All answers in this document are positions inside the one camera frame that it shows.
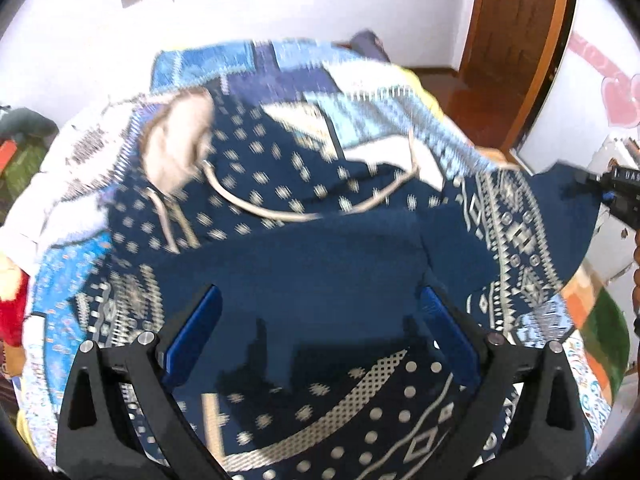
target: red cloth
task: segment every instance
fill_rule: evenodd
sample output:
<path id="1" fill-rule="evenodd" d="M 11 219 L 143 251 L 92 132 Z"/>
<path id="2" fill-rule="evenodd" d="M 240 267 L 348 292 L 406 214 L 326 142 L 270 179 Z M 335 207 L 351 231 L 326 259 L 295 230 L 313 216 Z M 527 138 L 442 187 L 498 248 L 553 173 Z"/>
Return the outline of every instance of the red cloth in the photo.
<path id="1" fill-rule="evenodd" d="M 10 346 L 22 345 L 22 320 L 27 305 L 29 277 L 20 271 L 20 287 L 14 300 L 0 301 L 0 339 Z"/>

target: bed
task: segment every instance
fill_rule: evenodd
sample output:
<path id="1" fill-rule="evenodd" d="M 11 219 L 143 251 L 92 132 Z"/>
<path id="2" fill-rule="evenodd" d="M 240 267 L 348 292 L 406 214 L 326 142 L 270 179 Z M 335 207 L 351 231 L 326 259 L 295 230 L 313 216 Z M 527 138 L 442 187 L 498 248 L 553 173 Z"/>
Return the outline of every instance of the bed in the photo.
<path id="1" fill-rule="evenodd" d="M 19 395 L 22 432 L 28 433 L 26 439 L 44 462 L 55 462 L 57 416 L 74 355 L 85 338 L 95 335 L 90 318 L 97 314 L 88 309 L 85 319 L 78 317 L 68 298 L 82 289 L 96 262 L 110 252 L 110 200 L 123 186 L 144 125 L 176 92 L 214 82 L 221 94 L 235 96 L 283 125 L 302 148 L 338 159 L 389 163 L 406 171 L 411 155 L 406 134 L 398 132 L 414 124 L 419 178 L 435 190 L 442 190 L 447 180 L 501 165 L 476 150 L 417 77 L 387 62 L 375 44 L 366 53 L 369 57 L 358 48 L 311 40 L 239 41 L 161 52 L 147 92 L 95 104 L 62 128 L 40 173 L 0 228 L 0 250 L 31 276 L 23 333 L 27 362 Z M 551 339 L 563 342 L 595 441 L 616 387 L 603 392 L 603 378 L 593 370 L 597 360 L 588 359 L 575 329 L 581 324 L 572 317 L 578 316 L 575 301 L 572 305 L 573 310 L 557 294 L 519 319 L 510 338 L 530 346 Z M 157 328 L 162 317 L 149 323 Z M 122 344 L 139 332 L 131 330 L 106 344 Z M 153 438 L 143 431 L 134 393 L 125 389 L 124 395 L 140 442 L 150 457 L 162 462 Z M 517 398 L 516 388 L 492 433 L 495 442 L 488 442 L 479 463 L 495 456 Z M 203 427 L 193 427 L 207 441 L 207 423 L 200 420 Z"/>

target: drawstring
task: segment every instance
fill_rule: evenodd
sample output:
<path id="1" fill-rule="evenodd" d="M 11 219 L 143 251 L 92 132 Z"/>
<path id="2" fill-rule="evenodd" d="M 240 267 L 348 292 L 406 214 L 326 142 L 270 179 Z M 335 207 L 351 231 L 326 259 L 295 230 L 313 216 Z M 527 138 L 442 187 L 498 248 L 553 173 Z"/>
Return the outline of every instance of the drawstring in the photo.
<path id="1" fill-rule="evenodd" d="M 150 187 L 146 188 L 146 195 L 151 199 L 151 202 L 154 203 L 154 205 L 156 206 L 156 209 L 158 210 L 160 227 L 162 228 L 162 232 L 164 233 L 164 237 L 166 238 L 166 244 L 169 248 L 169 251 L 175 254 L 179 254 L 180 250 L 178 249 L 178 245 L 175 243 L 174 234 L 171 232 L 169 215 L 166 212 L 166 207 L 164 206 L 164 203 L 162 203 L 162 200 L 160 199 L 158 194 Z"/>
<path id="2" fill-rule="evenodd" d="M 177 203 L 173 198 L 170 198 L 167 202 L 169 203 L 169 208 L 171 208 L 171 212 L 174 214 L 175 220 L 178 222 L 178 224 L 180 224 L 180 227 L 184 232 L 184 237 L 187 238 L 187 243 L 189 244 L 189 247 L 191 249 L 197 249 L 200 246 L 200 242 L 198 241 L 198 237 L 196 236 L 196 234 L 193 232 L 193 229 L 191 229 L 191 226 L 189 225 L 189 221 L 187 220 L 187 217 L 182 212 L 182 209 L 180 209 L 180 206 L 177 205 Z"/>
<path id="3" fill-rule="evenodd" d="M 395 181 L 382 189 L 379 193 L 372 196 L 371 198 L 366 199 L 364 202 L 360 202 L 353 206 L 349 211 L 345 212 L 345 214 L 355 214 L 355 213 L 363 213 L 368 211 L 375 206 L 381 204 L 388 196 L 390 196 L 393 192 L 395 192 L 402 184 L 405 184 L 412 178 L 416 177 L 420 174 L 420 165 L 415 157 L 414 150 L 414 129 L 409 129 L 408 133 L 409 139 L 409 153 L 411 155 L 411 170 L 407 173 L 401 174 Z M 260 216 L 262 218 L 267 218 L 269 220 L 280 220 L 283 222 L 308 222 L 310 220 L 316 220 L 322 217 L 321 214 L 318 213 L 290 213 L 287 211 L 274 211 L 271 209 L 264 209 L 258 206 L 255 206 L 249 202 L 238 198 L 232 193 L 229 193 L 218 181 L 216 178 L 216 174 L 214 172 L 213 165 L 208 161 L 204 160 L 204 166 L 202 168 L 207 180 L 211 184 L 211 187 L 225 200 L 231 202 L 236 207 L 247 211 L 256 216 Z"/>
<path id="4" fill-rule="evenodd" d="M 409 153 L 411 155 L 411 170 L 406 173 L 400 174 L 391 184 L 386 186 L 384 189 L 380 190 L 379 193 L 376 193 L 374 196 L 367 198 L 363 202 L 360 202 L 353 206 L 348 211 L 344 212 L 344 214 L 356 214 L 356 213 L 364 213 L 374 207 L 378 206 L 382 202 L 386 200 L 392 193 L 394 193 L 399 187 L 403 184 L 415 178 L 420 174 L 420 165 L 415 156 L 414 149 L 414 129 L 409 129 L 408 132 L 408 140 L 409 140 Z M 241 198 L 238 198 L 234 194 L 228 192 L 222 184 L 216 178 L 216 174 L 214 172 L 213 165 L 208 161 L 203 161 L 202 168 L 207 180 L 211 187 L 225 200 L 229 203 L 235 205 L 236 207 L 246 211 L 247 213 L 251 213 L 255 216 L 259 216 L 269 220 L 282 221 L 282 222 L 308 222 L 310 220 L 317 220 L 322 218 L 322 215 L 319 213 L 291 213 L 288 211 L 274 211 L 271 209 L 265 209 L 262 207 L 258 207 L 254 204 L 246 202 Z M 162 199 L 158 196 L 158 194 L 151 189 L 150 187 L 146 188 L 146 195 L 152 200 L 156 209 L 158 210 L 158 217 L 160 219 L 160 226 L 162 228 L 162 232 L 164 233 L 164 237 L 167 241 L 167 246 L 169 251 L 172 253 L 179 254 L 180 250 L 178 249 L 178 245 L 175 243 L 174 234 L 171 231 L 171 222 L 169 221 L 169 215 L 167 213 L 167 209 L 162 202 Z M 185 233 L 185 236 L 188 239 L 188 243 L 192 248 L 197 248 L 200 246 L 200 243 L 193 233 L 192 229 L 189 227 L 187 219 L 184 217 L 183 212 L 180 210 L 177 204 L 170 202 L 170 207 L 172 212 L 174 213 L 175 219 L 182 227 L 182 230 Z"/>

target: blue gripper pad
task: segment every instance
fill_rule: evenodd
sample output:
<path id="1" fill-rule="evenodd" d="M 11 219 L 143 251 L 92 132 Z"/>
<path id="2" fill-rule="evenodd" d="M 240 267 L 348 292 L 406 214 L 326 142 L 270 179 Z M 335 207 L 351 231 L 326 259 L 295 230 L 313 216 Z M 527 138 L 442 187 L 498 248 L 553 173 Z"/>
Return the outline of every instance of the blue gripper pad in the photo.
<path id="1" fill-rule="evenodd" d="M 162 384 L 168 391 L 182 386 L 193 370 L 222 314 L 222 295 L 212 286 L 184 324 L 166 352 Z"/>
<path id="2" fill-rule="evenodd" d="M 460 327 L 451 317 L 447 307 L 430 287 L 420 294 L 421 313 L 440 347 L 447 357 L 455 380 L 475 390 L 481 382 L 478 354 Z"/>

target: green fabric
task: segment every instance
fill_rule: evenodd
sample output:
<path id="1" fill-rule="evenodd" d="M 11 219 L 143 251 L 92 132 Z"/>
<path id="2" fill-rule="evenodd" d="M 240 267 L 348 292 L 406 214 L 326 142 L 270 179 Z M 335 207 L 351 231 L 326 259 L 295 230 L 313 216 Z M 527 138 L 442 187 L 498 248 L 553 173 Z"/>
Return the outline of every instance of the green fabric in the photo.
<path id="1" fill-rule="evenodd" d="M 2 172 L 2 179 L 12 199 L 15 200 L 29 185 L 31 177 L 38 172 L 47 150 L 40 142 L 28 142 L 18 148 L 17 153 Z"/>
<path id="2" fill-rule="evenodd" d="M 9 193 L 9 189 L 3 178 L 0 178 L 0 224 L 3 224 L 6 220 L 6 216 L 11 209 L 11 205 L 14 203 L 14 199 Z"/>
<path id="3" fill-rule="evenodd" d="M 625 318 L 605 288 L 600 290 L 595 306 L 580 329 L 585 350 L 599 362 L 609 377 L 615 399 L 625 377 L 629 359 L 629 332 Z"/>

